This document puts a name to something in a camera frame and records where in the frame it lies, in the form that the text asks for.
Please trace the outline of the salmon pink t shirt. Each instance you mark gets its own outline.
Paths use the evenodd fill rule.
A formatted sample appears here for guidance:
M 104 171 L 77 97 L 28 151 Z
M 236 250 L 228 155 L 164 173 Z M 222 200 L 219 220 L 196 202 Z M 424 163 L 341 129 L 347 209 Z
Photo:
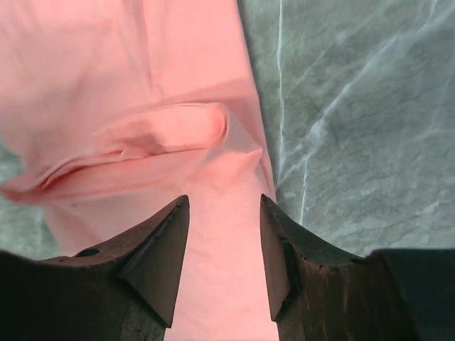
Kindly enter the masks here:
M 167 340 L 276 340 L 259 232 L 274 196 L 236 1 L 2 1 L 1 139 L 74 254 L 180 195 L 190 227 Z

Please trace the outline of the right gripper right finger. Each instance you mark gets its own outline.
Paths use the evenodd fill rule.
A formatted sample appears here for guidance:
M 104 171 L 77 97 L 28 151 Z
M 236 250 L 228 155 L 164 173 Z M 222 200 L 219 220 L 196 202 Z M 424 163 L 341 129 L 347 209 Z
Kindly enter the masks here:
M 454 250 L 359 257 L 260 203 L 269 309 L 280 340 L 453 340 Z

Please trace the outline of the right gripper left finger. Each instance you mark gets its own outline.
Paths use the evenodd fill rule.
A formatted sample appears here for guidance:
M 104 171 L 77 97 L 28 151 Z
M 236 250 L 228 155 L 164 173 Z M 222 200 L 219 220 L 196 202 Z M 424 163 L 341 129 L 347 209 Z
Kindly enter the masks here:
M 189 228 L 182 195 L 75 256 L 1 253 L 2 340 L 162 340 L 172 326 Z

